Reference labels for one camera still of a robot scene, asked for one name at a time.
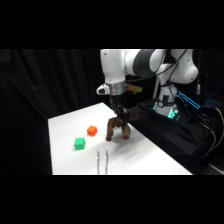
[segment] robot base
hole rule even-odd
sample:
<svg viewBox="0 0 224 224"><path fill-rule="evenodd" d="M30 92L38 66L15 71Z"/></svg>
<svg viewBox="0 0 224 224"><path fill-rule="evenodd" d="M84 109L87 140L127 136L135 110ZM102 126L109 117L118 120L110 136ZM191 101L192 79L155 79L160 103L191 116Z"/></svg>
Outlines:
<svg viewBox="0 0 224 224"><path fill-rule="evenodd" d="M163 101L164 96L168 97L168 102L173 102L177 94L177 89L174 85L171 87L162 87L160 91L159 99ZM173 119L178 114L177 105L164 106L161 102L157 102L153 108L157 114Z"/></svg>

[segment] wire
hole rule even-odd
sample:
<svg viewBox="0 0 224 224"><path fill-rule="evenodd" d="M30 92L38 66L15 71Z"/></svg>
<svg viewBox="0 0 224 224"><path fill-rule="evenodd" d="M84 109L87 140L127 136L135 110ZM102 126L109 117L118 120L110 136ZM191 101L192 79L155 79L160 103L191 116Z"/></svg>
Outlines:
<svg viewBox="0 0 224 224"><path fill-rule="evenodd" d="M179 97L179 96L177 96L180 100L182 100L182 102L184 103L184 106L186 107L186 103L184 102L184 100L181 98L181 97ZM222 141L222 139L223 139L223 137L224 137L224 120L223 120L223 136L222 136L222 139L220 140L220 142L218 143L218 145L216 146L216 147L214 147L214 145L215 145L215 143L216 143L216 136L215 136L215 133L208 127L208 126L206 126L206 125L204 125L204 124L202 124L197 118L195 118L190 112L189 112L189 110L187 109L187 107L186 107L186 111L187 111L187 113L190 115L190 117L191 118L193 118L195 121L197 121L198 123L200 123L201 125L203 125L205 128L207 128L211 133L212 133L212 135L214 136L214 142L213 142L213 144L212 144L212 146L211 146L211 148L209 149L209 151L208 151L208 153L203 157L203 159L206 157L206 156L208 156L208 154L212 151L212 150L214 150L216 147L218 147L218 145L221 143L221 141Z"/></svg>
<svg viewBox="0 0 224 224"><path fill-rule="evenodd" d="M223 116L222 116L221 111L220 111L218 108L216 108L216 110L219 112L220 117L221 117L221 119L222 119L222 124L223 124L223 133L222 133L222 137L221 137L220 141L218 142L218 144L217 144L215 147L214 147L214 145L213 145L214 148L212 147L212 149L210 149L210 150L208 151L208 153L203 157L203 159L204 159L205 157L207 157L207 156L209 155L209 153L210 153L212 150L216 149L216 148L221 144L221 142L222 142L222 140L223 140L223 138L224 138L224 119L223 119Z"/></svg>
<svg viewBox="0 0 224 224"><path fill-rule="evenodd" d="M183 52L183 54L177 59L176 63L178 63L178 62L180 61L180 59L186 54L187 51L188 51L188 49L186 49L186 50ZM166 52L167 52L167 50L166 50L166 51L164 52L164 54L163 54L163 59L162 59L162 61L164 61ZM159 75L161 75L161 74L163 74L164 72L168 71L168 70L171 69L174 65L175 65L175 64L171 65L171 66L170 66L169 68L167 68L165 71L163 71L163 72L161 72L161 73L159 73L159 74L156 74L156 77L158 77ZM128 80L127 82L137 82L137 81L141 81L141 80L147 80L147 79L149 79L149 78L147 78L147 79L133 80L134 77L135 77L135 76L133 76L133 77L131 78L131 80Z"/></svg>
<svg viewBox="0 0 224 224"><path fill-rule="evenodd" d="M179 62L176 64L176 67L174 68L174 70L172 71L172 73L171 73L171 75L170 75L170 78L169 78L169 81L168 81L169 84L170 84L171 77L172 77L173 73L175 72L175 70L176 70L176 68L177 68L178 65L179 65ZM173 100L174 100L174 102L176 102L176 100L175 100L175 98L174 98L174 95L173 95L173 92L172 92L172 90L171 90L171 86L170 86L170 85L169 85L169 89L170 89L170 92L171 92L171 94L172 94L172 96L173 96ZM191 132L191 135L192 135L192 137L194 138L196 145L197 145L198 148L200 149L200 148L201 148L201 147L200 147L200 144L197 142L197 140L196 140L196 138L195 138L195 135L194 135L194 133L192 132L192 130L191 130L189 124L188 124L187 121L185 120L185 118L184 118L184 116L183 116L181 110L179 110L179 112L180 112L181 116L183 117L184 122L187 124L187 126L188 126L188 130Z"/></svg>
<svg viewBox="0 0 224 224"><path fill-rule="evenodd" d="M180 59L186 54L187 51L188 51L188 49L186 49L186 50L184 51L184 53L177 59L176 63L178 63L178 62L180 61ZM163 74L164 72L168 71L168 70L169 70L170 68L172 68L174 65L175 65L175 64L171 65L171 66L170 66L169 68L167 68L165 71L163 71L163 72L157 74L156 76L159 76L159 75Z"/></svg>
<svg viewBox="0 0 224 224"><path fill-rule="evenodd" d="M216 148L221 144L221 142L222 142L222 140L223 140L223 138L224 138L224 119L223 119L223 116L222 116L221 111L220 111L218 108L216 108L216 110L219 112L220 117L221 117L221 119L222 119L223 133L222 133L222 138L220 139L219 143L218 143L213 149L216 149Z"/></svg>

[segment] cable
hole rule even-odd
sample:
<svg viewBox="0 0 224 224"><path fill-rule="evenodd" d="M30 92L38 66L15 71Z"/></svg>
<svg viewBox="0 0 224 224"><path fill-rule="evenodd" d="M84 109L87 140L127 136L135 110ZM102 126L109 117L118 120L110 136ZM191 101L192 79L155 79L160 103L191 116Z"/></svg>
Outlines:
<svg viewBox="0 0 224 224"><path fill-rule="evenodd" d="M177 59L176 63L178 63L180 61L180 59L186 54L186 52L188 51L188 49L186 49L183 54ZM166 54L167 50L164 52L164 55L163 55L163 61L164 61L164 58L165 58L165 54ZM168 71L169 69L171 69L175 64L171 65L169 68L167 68L165 71L159 73L159 74L156 74L156 77L158 77L159 75L163 74L164 72ZM138 80L132 80L135 76L133 76L131 78L131 80L128 80L127 82L137 82L137 81L141 81L141 80L147 80L147 79L138 79Z"/></svg>
<svg viewBox="0 0 224 224"><path fill-rule="evenodd" d="M213 145L213 147L208 151L208 153L203 157L203 159L205 158L205 157L207 157L208 155L209 155L209 153L212 151L212 150L214 150L214 149L216 149L220 144L221 144L221 142L222 142L222 140L223 140L223 138L224 138L224 119L223 119L223 116L222 116L222 113L221 113L221 111L218 109L218 108L216 108L216 110L219 112L219 114L220 114L220 117L221 117L221 119L222 119L222 124L223 124L223 133L222 133L222 137L221 137L221 139L220 139L220 141L218 142L218 144L214 147L214 145Z"/></svg>
<svg viewBox="0 0 224 224"><path fill-rule="evenodd" d="M184 103L184 106L186 107L186 103L184 102L184 100L181 98L181 97L179 97L179 96L177 96L179 99L181 99L181 101ZM214 147L214 145L215 145L215 143L216 143L216 136L215 136L215 133L208 127L208 126L206 126L206 125L204 125L204 124L202 124L198 119L196 119L190 112L189 112L189 110L187 109L187 107L186 107L186 111L187 111L187 113L189 114L189 116L191 117L191 118L193 118L195 121L197 121L198 123L200 123L201 125L203 125L205 128L207 128L211 133L212 133L212 135L214 136L214 142L213 142L213 144L212 144L212 146L211 146L211 148L209 149L209 151L208 151L208 153L203 157L203 159L206 157L206 156L208 156L208 154L212 151L212 150L214 150L216 147L218 147L218 145L222 142L222 139L223 139L223 137L224 137L224 120L223 120L223 136L222 136L222 139L220 140L220 142L217 144L217 146L216 147Z"/></svg>
<svg viewBox="0 0 224 224"><path fill-rule="evenodd" d="M184 51L184 53L177 59L176 63L178 63L178 62L180 61L180 59L185 55L185 53L186 53L187 51L188 51L188 49L186 49L186 50ZM172 68L174 65L175 65L175 64L171 65L171 66L170 66L169 68L167 68L165 71L163 71L163 72L157 74L156 76L159 76L159 75L163 74L164 72L168 71L168 70L169 70L170 68Z"/></svg>
<svg viewBox="0 0 224 224"><path fill-rule="evenodd" d="M219 112L220 117L221 117L221 119L222 119L223 133L222 133L222 138L220 139L219 143L218 143L213 149L216 149L216 148L221 144L221 142L222 142L222 140L223 140L223 138L224 138L224 119L223 119L223 116L222 116L221 111L220 111L218 108L216 108L216 110Z"/></svg>
<svg viewBox="0 0 224 224"><path fill-rule="evenodd" d="M197 100L198 100L198 105L200 106L200 112L202 115L202 120L203 120L203 129L204 129L204 139L206 139L206 134L205 134L205 127L204 124L206 123L204 118L203 118L203 113L201 109L201 102L200 102L200 95L201 95L201 49L199 49L199 60L198 60L198 79L197 79L197 90L196 90L196 95L197 95Z"/></svg>
<svg viewBox="0 0 224 224"><path fill-rule="evenodd" d="M169 81L168 81L169 84L170 84L171 77L172 77L172 75L173 75L173 73L174 73L174 71L176 70L176 68L177 68L178 65L179 65L179 62L176 64L176 67L174 68L174 70L172 71L172 73L171 73L171 75L170 75L170 78L169 78ZM175 100L175 98L174 98L174 95L173 95L173 92L172 92L172 90L171 90L171 86L170 86L170 85L169 85L169 89L170 89L170 92L171 92L171 94L172 94L172 96L173 96L173 100L174 100L174 102L175 102L176 100ZM188 124L187 121L185 120L185 118L184 118L182 112L181 112L180 110L179 110L179 112L180 112L181 116L183 117L184 122L187 124L187 126L188 126L188 130L191 132L191 135L192 135L192 137L194 138L196 145L197 145L198 148L200 149L200 148L201 148L201 147L200 147L200 144L197 142L197 140L196 140L196 138L195 138L195 135L193 134L193 132L192 132L192 130L191 130L189 124Z"/></svg>

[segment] green light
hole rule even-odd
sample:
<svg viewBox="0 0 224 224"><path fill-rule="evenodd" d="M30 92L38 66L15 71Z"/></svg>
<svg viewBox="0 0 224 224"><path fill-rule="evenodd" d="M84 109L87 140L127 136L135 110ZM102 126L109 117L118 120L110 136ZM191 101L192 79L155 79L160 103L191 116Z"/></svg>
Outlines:
<svg viewBox="0 0 224 224"><path fill-rule="evenodd" d="M156 109L156 106L157 106L157 103L155 103L155 106L153 107L153 110L155 110L155 109Z"/></svg>
<svg viewBox="0 0 224 224"><path fill-rule="evenodd" d="M168 115L168 118L173 119L175 117L175 113L173 112L173 108L170 110L170 113Z"/></svg>

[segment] green cube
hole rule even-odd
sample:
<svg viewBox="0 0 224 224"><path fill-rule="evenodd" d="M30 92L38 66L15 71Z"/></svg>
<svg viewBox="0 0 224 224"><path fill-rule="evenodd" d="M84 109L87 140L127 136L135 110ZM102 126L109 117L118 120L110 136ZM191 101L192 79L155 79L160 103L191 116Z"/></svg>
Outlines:
<svg viewBox="0 0 224 224"><path fill-rule="evenodd" d="M85 145L86 145L86 142L85 142L85 139L84 138L77 138L75 140L75 149L76 150L83 150L85 149Z"/></svg>

